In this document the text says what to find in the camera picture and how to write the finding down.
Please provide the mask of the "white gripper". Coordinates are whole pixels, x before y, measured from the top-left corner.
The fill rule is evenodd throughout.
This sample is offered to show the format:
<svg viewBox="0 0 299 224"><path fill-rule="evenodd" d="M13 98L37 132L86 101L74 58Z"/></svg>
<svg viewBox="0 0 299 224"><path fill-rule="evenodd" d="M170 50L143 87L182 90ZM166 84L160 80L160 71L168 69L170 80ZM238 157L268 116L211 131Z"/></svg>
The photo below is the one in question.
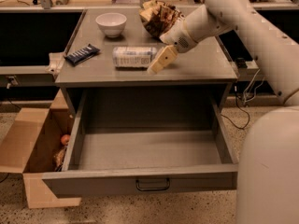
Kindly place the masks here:
<svg viewBox="0 0 299 224"><path fill-rule="evenodd" d="M189 35L186 21L183 19L177 20L170 30L160 35L160 39L168 46L161 48L150 63L147 69L150 75L156 75L166 68L179 53L186 53L197 46L197 42Z"/></svg>

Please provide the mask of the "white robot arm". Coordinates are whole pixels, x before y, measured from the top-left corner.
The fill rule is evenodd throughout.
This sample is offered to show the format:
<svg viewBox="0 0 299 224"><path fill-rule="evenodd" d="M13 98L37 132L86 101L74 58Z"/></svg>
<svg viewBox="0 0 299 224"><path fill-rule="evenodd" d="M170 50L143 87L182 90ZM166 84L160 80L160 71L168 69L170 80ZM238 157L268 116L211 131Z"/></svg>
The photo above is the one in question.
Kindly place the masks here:
<svg viewBox="0 0 299 224"><path fill-rule="evenodd" d="M249 0L205 0L160 36L156 74L207 37L236 31L284 106L254 122L238 165L236 224L299 224L299 45Z"/></svg>

